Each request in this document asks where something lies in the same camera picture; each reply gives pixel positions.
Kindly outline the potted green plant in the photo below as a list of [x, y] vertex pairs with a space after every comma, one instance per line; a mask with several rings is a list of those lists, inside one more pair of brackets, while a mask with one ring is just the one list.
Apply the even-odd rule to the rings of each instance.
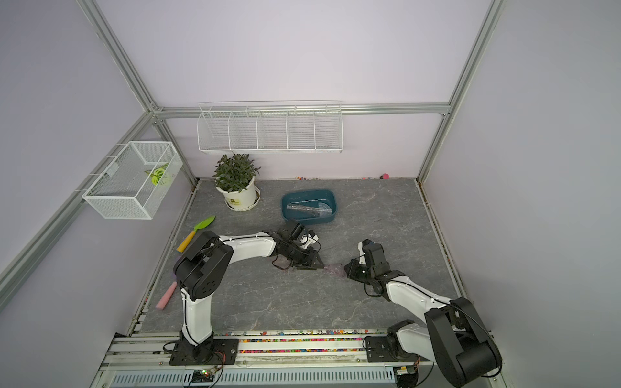
[[223, 155], [217, 161], [213, 175], [215, 186], [231, 210], [248, 211], [259, 201], [255, 180], [260, 167], [256, 167], [254, 162], [249, 154], [236, 153]]

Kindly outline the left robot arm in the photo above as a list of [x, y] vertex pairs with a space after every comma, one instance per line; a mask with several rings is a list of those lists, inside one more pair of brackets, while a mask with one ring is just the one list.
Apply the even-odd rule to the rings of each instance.
[[193, 349], [207, 343], [213, 336], [212, 295], [230, 265], [255, 258], [284, 258], [297, 269], [324, 268], [318, 234], [296, 221], [286, 222], [277, 231], [239, 236], [201, 231], [174, 266], [183, 303], [182, 341]]

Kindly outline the green toy in basket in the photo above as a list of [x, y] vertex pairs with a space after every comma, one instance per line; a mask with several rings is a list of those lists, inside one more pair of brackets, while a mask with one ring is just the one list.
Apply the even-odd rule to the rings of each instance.
[[168, 175], [168, 167], [169, 164], [166, 163], [154, 170], [145, 171], [154, 187], [166, 187], [172, 183], [172, 178]]

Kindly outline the aluminium rail front frame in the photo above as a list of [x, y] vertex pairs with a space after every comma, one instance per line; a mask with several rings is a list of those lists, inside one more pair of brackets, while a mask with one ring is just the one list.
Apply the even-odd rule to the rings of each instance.
[[383, 329], [230, 331], [207, 365], [171, 365], [172, 332], [113, 339], [93, 387], [447, 387], [438, 365], [424, 357], [368, 360], [372, 337]]

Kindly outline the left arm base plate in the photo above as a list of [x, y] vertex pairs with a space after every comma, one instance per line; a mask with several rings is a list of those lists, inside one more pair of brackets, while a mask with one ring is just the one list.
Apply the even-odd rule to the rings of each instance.
[[234, 365], [238, 355], [239, 340], [207, 339], [203, 344], [194, 346], [186, 339], [176, 341], [171, 352], [169, 365]]

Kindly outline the clear straight ruler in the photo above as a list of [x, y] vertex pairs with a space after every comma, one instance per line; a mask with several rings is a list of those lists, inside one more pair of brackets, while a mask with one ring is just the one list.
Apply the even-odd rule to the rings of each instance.
[[286, 205], [286, 213], [291, 218], [318, 218], [317, 205], [291, 203]]

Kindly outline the green yellow toy shovel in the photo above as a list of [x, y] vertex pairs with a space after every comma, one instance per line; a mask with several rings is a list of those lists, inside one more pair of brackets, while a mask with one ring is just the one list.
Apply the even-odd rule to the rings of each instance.
[[187, 249], [189, 244], [192, 242], [192, 240], [196, 236], [197, 232], [207, 228], [208, 226], [210, 226], [214, 222], [215, 218], [216, 218], [215, 216], [210, 216], [210, 217], [202, 220], [198, 224], [196, 224], [194, 226], [193, 230], [189, 233], [189, 235], [177, 247], [176, 251], [179, 252], [179, 253], [183, 253]]

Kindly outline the purple pink toy spatula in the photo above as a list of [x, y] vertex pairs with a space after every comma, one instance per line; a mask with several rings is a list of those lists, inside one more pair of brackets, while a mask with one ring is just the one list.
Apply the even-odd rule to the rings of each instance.
[[182, 257], [179, 256], [177, 258], [177, 260], [176, 260], [175, 266], [173, 267], [173, 275], [174, 275], [173, 283], [170, 284], [170, 286], [164, 292], [163, 296], [160, 298], [160, 300], [155, 305], [155, 309], [158, 310], [158, 311], [162, 311], [162, 310], [164, 310], [168, 306], [168, 304], [170, 303], [171, 299], [175, 295], [175, 292], [181, 287], [182, 281], [180, 279], [180, 276], [177, 274], [177, 272], [178, 272], [178, 270], [177, 270], [178, 263], [181, 260], [182, 260]]

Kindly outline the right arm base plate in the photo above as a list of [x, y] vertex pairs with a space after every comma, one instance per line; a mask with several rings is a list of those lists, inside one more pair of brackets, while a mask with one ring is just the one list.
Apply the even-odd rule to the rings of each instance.
[[426, 358], [414, 352], [406, 352], [398, 344], [395, 336], [366, 336], [362, 340], [362, 348], [365, 350], [367, 361], [370, 363], [406, 362]]

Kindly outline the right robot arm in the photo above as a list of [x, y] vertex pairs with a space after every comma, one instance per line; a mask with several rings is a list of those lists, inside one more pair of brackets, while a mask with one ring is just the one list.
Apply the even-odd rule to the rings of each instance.
[[470, 300], [440, 296], [391, 269], [379, 243], [365, 239], [358, 250], [358, 257], [344, 267], [347, 278], [370, 287], [368, 296], [383, 298], [415, 317], [389, 327], [384, 336], [367, 336], [362, 347], [368, 362], [426, 359], [454, 387], [501, 373], [500, 350]]

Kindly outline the blue protractor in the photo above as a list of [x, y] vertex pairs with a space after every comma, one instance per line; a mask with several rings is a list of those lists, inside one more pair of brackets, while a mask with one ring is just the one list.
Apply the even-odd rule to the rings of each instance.
[[332, 207], [326, 203], [319, 202], [317, 204], [317, 213], [319, 218], [328, 218], [332, 216]]

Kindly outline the teal plastic storage box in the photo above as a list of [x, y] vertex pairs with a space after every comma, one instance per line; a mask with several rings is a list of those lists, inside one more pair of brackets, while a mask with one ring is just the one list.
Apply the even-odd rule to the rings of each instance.
[[328, 189], [290, 192], [281, 198], [281, 214], [304, 226], [330, 223], [336, 217], [336, 197]]

